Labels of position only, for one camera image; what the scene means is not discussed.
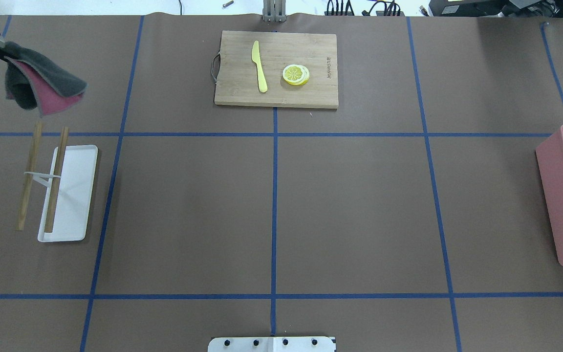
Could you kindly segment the bamboo cutting board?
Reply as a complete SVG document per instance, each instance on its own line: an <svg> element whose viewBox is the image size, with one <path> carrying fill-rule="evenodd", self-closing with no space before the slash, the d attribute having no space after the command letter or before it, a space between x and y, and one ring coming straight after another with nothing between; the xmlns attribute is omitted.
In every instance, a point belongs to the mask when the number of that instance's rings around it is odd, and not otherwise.
<svg viewBox="0 0 563 352"><path fill-rule="evenodd" d="M252 45L260 56L268 91L260 93ZM221 34L214 102L224 106L293 109L338 108L338 41L335 34L230 31ZM292 85L283 78L290 65L306 67L310 78Z"/></svg>

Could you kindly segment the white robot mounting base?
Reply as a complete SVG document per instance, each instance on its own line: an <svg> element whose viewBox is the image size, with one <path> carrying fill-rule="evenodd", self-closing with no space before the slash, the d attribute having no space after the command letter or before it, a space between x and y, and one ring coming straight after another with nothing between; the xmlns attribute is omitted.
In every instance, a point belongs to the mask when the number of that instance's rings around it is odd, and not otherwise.
<svg viewBox="0 0 563 352"><path fill-rule="evenodd" d="M213 338L208 352L336 352L328 336L264 336Z"/></svg>

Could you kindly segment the grey and pink cloth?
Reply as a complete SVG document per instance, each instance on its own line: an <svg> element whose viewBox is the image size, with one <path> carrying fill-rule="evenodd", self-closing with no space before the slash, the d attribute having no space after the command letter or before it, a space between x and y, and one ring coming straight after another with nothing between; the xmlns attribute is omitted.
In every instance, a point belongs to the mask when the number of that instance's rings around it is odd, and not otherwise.
<svg viewBox="0 0 563 352"><path fill-rule="evenodd" d="M6 99L23 110L37 109L41 116L60 113L79 103L87 82L59 67L37 51L7 42L4 79Z"/></svg>

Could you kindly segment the yellow plastic knife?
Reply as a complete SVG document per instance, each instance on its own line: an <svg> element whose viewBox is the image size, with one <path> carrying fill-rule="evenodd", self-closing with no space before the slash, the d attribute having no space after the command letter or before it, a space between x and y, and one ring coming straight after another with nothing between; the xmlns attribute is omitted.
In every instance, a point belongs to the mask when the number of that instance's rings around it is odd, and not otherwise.
<svg viewBox="0 0 563 352"><path fill-rule="evenodd" d="M259 92L266 93L268 91L268 84L263 71L263 65L260 56L260 43L258 40L255 40L253 42L251 58L252 58L252 62L256 66L257 84L258 84Z"/></svg>

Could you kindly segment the white rectangular tray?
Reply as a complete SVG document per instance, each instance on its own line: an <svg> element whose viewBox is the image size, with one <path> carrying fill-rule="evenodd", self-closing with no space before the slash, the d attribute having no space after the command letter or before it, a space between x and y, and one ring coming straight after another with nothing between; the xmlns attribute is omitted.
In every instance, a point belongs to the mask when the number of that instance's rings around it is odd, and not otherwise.
<svg viewBox="0 0 563 352"><path fill-rule="evenodd" d="M58 149L54 149L49 174L42 174L42 178L35 177L37 182L46 187L37 239L39 242L82 241L87 235L98 147L76 145L65 148L53 230L46 232L44 228L51 194L51 178L55 170L57 154Z"/></svg>

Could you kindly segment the inner wooden rack bar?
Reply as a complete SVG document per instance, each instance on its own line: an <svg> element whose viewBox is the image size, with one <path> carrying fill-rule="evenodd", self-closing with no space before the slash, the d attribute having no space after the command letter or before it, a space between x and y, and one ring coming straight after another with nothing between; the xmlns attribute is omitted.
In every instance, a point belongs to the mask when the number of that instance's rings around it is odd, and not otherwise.
<svg viewBox="0 0 563 352"><path fill-rule="evenodd" d="M58 196L60 193L61 174L64 167L65 149L68 141L68 136L69 136L69 127L63 127L61 130L60 144L58 145L58 149L56 152L56 159L54 162L54 170L53 170L54 177L52 178L52 182L51 182L50 194L49 194L48 205L47 205L47 213L45 216L45 225L44 225L45 233L53 232L53 228L54 228Z"/></svg>

